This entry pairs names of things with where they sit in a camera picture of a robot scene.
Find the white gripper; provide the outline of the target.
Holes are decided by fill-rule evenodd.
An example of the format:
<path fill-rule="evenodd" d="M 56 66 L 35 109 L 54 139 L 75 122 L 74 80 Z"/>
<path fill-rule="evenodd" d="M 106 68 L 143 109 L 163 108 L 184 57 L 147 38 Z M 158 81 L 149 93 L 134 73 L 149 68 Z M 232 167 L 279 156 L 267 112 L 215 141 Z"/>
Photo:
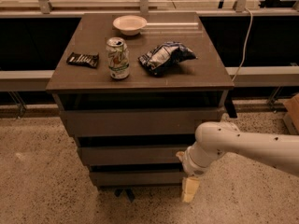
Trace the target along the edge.
<path fill-rule="evenodd" d="M 178 151 L 176 153 L 176 157 L 182 163 L 184 172 L 189 176 L 184 177 L 182 180 L 181 200 L 183 202 L 190 203 L 199 189 L 200 181 L 194 176 L 205 174 L 210 164 L 220 159 L 223 155 L 223 151 L 205 150 L 198 142 L 189 146 L 184 152 Z"/>

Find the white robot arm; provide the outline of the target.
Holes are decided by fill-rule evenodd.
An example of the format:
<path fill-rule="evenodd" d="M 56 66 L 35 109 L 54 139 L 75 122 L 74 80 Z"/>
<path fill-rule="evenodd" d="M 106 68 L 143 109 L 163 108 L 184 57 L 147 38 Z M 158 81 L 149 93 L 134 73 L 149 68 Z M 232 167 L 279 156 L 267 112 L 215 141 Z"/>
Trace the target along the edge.
<path fill-rule="evenodd" d="M 227 152 L 299 176 L 298 135 L 244 133 L 231 122 L 204 122 L 196 128 L 195 142 L 176 154 L 187 175 L 182 180 L 184 203 L 193 200 L 199 177 Z"/>

